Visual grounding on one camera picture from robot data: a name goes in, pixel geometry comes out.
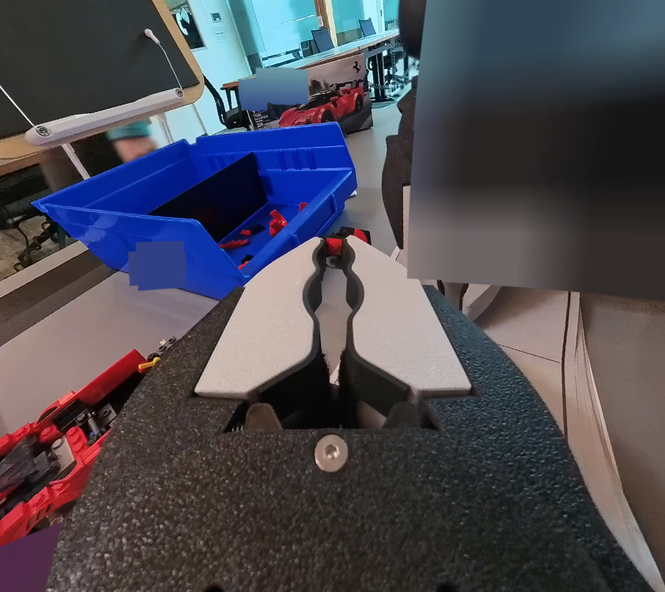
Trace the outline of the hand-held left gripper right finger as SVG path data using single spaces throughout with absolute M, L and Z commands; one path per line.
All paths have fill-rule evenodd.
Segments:
M 419 422 L 425 401 L 469 397 L 470 379 L 420 281 L 357 237 L 343 241 L 340 263 L 351 308 L 339 369 L 344 424 L 383 426 L 391 412 Z

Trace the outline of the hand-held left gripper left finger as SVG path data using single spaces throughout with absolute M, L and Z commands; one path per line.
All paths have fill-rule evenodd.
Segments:
M 330 403 L 316 310 L 326 242 L 312 238 L 246 285 L 195 395 L 270 404 L 279 418 Z

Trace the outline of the red and black brick assembly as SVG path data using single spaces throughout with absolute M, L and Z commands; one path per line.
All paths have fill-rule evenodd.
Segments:
M 368 245 L 371 245 L 369 230 L 346 226 L 340 227 L 336 232 L 326 237 L 326 265 L 328 268 L 338 268 L 338 262 L 343 253 L 343 241 L 348 237 L 357 237 Z

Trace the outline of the white instruction booklet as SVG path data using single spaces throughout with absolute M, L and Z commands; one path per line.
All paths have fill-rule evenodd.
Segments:
M 611 532 L 664 590 L 664 302 L 437 282 L 553 414 Z

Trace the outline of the person's black clothing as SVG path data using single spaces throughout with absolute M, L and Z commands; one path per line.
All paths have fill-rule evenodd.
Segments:
M 404 52 L 420 60 L 427 0 L 399 0 L 397 26 Z M 396 245 L 404 247 L 404 188 L 411 183 L 414 120 L 418 79 L 397 103 L 401 119 L 397 134 L 386 139 L 387 153 L 382 172 L 381 192 L 384 208 Z

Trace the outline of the blue plastic bin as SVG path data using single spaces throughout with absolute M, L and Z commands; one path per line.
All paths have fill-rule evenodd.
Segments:
M 46 196 L 38 209 L 139 290 L 222 299 L 305 241 L 322 236 L 356 190 L 337 123 L 181 140 Z M 298 212 L 301 202 L 307 207 Z M 270 237 L 270 212 L 287 226 Z M 250 244 L 219 243 L 265 230 Z M 254 258 L 238 269 L 242 258 Z

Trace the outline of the black office chair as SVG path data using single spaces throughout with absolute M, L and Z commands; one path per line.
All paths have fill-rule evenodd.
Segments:
M 63 249 L 67 234 L 34 202 L 51 193 L 38 165 L 1 176 L 1 274 L 20 272 L 45 256 L 45 246 Z
M 214 99 L 215 108 L 217 110 L 221 124 L 227 130 L 251 130 L 251 119 L 249 117 L 248 111 L 243 109 L 239 103 L 239 92 L 237 87 L 225 89 L 228 101 L 228 108 L 226 108 L 219 90 L 205 76 L 204 84 Z M 234 92 L 236 95 L 236 107 L 231 106 L 231 92 Z

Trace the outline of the toy car set box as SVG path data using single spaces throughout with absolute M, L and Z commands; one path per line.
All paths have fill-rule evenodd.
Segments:
M 344 134 L 372 126 L 366 56 L 258 70 L 240 84 L 251 130 L 337 123 Z

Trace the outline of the red toy brick car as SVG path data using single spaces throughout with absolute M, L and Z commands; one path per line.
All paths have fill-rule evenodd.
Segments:
M 1 437 L 2 546 L 71 511 L 122 408 L 166 349 L 164 340 L 146 358 L 130 351 L 36 421 Z

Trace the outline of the long office desk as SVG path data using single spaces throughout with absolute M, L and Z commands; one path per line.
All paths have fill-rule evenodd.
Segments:
M 399 36 L 400 32 L 398 29 L 380 32 L 367 38 L 354 40 L 342 46 L 325 50 L 324 52 L 320 52 L 304 59 L 298 59 L 291 63 L 268 68 L 268 70 L 284 68 L 290 70 L 307 70 L 315 66 L 328 64 L 351 56 L 362 56 L 365 59 L 369 59 L 374 55 L 381 54 L 388 51 L 390 48 L 395 47 Z

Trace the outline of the black board with wooden rim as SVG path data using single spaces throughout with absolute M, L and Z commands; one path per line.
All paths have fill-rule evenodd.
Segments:
M 197 101 L 163 0 L 1 0 L 1 161 Z

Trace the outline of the framed wall sign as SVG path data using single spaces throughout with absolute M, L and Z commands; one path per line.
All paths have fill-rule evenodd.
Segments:
M 205 48 L 205 42 L 200 33 L 194 14 L 188 0 L 163 0 L 169 13 L 176 22 L 181 34 L 184 36 L 191 50 Z

